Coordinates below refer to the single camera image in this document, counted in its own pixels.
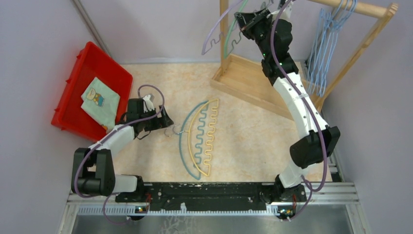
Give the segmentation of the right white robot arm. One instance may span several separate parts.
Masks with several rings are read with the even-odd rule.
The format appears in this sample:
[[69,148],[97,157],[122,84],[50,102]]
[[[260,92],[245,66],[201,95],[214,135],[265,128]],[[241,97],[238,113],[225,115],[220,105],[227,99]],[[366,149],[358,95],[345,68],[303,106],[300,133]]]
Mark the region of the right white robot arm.
[[240,32],[257,44],[263,55],[263,73],[282,97],[298,131],[299,140],[289,149],[290,162],[276,176],[271,194],[272,201],[288,201],[299,195],[300,184],[310,168],[323,164],[327,169],[327,158],[340,131],[320,116],[303,86],[299,69],[288,52],[293,39],[292,24],[285,19],[273,20],[267,8],[252,13],[236,12],[234,17]]

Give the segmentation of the purple wavy hanger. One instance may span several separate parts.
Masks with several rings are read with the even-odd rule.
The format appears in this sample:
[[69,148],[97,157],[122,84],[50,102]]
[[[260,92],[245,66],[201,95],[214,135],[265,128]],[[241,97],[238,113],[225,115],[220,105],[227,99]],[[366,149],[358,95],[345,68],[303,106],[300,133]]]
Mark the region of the purple wavy hanger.
[[239,10],[242,11],[247,3],[248,0],[237,0],[229,6],[224,7],[224,11],[220,13],[219,18],[214,23],[213,27],[210,29],[203,41],[201,49],[202,56],[206,55],[211,49],[215,47],[216,44],[220,43],[221,41],[225,41],[227,35],[233,32],[235,23],[231,24],[230,26],[225,26],[225,31],[223,29],[220,29],[216,37],[214,36],[215,32],[218,30],[221,23],[223,23],[225,18],[228,17],[228,14],[237,6],[239,6]]

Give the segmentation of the green wavy hanger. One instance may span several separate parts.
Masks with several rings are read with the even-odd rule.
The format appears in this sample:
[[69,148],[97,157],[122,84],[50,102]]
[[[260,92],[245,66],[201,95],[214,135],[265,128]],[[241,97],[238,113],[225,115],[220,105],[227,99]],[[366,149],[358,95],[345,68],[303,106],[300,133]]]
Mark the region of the green wavy hanger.
[[[251,0],[242,0],[239,4],[240,6],[237,9],[237,11],[233,10],[233,11],[230,11],[229,13],[242,12],[244,8],[248,6],[250,1]],[[274,0],[263,0],[260,6],[256,7],[256,9],[254,9],[253,12],[257,12],[273,4],[274,4]],[[242,34],[239,30],[238,23],[236,22],[236,19],[234,16],[231,23],[228,26],[228,30],[225,34],[225,40],[223,41],[224,42],[224,47],[223,47],[224,58],[228,58],[229,55],[234,52],[235,48],[241,42],[241,40],[242,40]]]

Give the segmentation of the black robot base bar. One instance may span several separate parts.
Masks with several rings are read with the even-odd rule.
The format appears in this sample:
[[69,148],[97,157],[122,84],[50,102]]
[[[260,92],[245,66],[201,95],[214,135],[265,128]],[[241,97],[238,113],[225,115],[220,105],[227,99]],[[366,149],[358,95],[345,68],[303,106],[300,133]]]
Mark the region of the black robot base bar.
[[178,211],[184,204],[190,212],[264,211],[273,202],[306,200],[303,185],[282,189],[273,182],[148,182],[115,197],[117,203],[149,204],[150,211]]

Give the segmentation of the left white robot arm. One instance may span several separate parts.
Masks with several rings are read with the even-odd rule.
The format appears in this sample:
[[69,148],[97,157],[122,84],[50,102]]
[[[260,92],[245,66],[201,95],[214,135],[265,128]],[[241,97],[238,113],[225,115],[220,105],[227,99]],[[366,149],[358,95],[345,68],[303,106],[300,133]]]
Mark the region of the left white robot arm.
[[127,193],[135,202],[145,198],[146,188],[138,175],[117,175],[113,159],[144,131],[173,125],[165,108],[156,108],[149,97],[129,99],[121,120],[100,141],[74,153],[71,190],[81,197]]

